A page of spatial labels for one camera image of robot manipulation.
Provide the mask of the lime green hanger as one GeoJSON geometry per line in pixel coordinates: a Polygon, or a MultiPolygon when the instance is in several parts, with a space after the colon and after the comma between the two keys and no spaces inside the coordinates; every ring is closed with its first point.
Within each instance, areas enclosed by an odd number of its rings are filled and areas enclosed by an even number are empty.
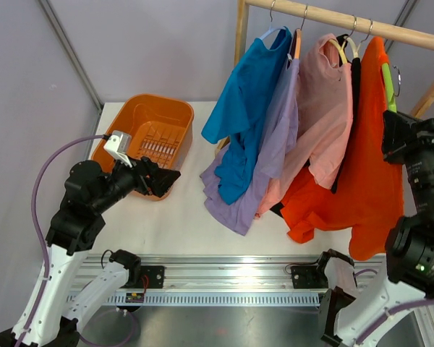
{"type": "Polygon", "coordinates": [[[393,65],[390,67],[389,63],[384,63],[381,66],[381,73],[383,76],[383,84],[385,88],[385,95],[386,95],[386,102],[387,102],[387,109],[389,111],[397,112],[397,104],[396,99],[400,95],[401,91],[401,72],[398,66],[393,65]],[[397,91],[395,91],[395,88],[393,86],[393,74],[392,70],[396,72],[397,77],[397,91]]]}

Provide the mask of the orange t shirt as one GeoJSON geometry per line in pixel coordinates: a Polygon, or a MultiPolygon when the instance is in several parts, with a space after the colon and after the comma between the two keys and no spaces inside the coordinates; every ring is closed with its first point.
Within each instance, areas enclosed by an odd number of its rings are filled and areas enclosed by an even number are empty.
{"type": "Polygon", "coordinates": [[[387,109],[381,67],[388,62],[383,39],[372,38],[361,60],[358,114],[336,192],[317,185],[303,168],[282,199],[293,241],[309,242],[317,229],[350,228],[353,259],[365,261],[385,251],[388,233],[404,213],[402,167],[385,162],[381,151],[387,109]]]}

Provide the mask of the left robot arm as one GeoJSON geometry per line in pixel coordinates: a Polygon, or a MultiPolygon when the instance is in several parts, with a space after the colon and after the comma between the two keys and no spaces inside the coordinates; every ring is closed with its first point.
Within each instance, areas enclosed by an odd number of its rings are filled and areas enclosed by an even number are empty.
{"type": "Polygon", "coordinates": [[[106,224],[103,213],[132,191],[162,197],[179,177],[179,171],[160,168],[147,157],[131,166],[117,161],[111,173],[94,160],[74,165],[46,236],[49,263],[43,265],[18,323],[0,333],[0,346],[76,346],[105,300],[123,286],[135,287],[142,278],[141,259],[120,249],[101,274],[68,301],[77,271],[106,224]]]}

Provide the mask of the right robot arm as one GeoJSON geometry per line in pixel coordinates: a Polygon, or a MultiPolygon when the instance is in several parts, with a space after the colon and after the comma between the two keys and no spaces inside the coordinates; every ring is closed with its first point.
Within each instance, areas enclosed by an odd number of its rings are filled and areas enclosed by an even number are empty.
{"type": "Polygon", "coordinates": [[[405,166],[417,212],[390,230],[386,259],[363,291],[350,257],[321,254],[313,275],[328,286],[318,329],[329,346],[376,346],[416,308],[434,305],[434,118],[385,111],[383,120],[384,160],[405,166]]]}

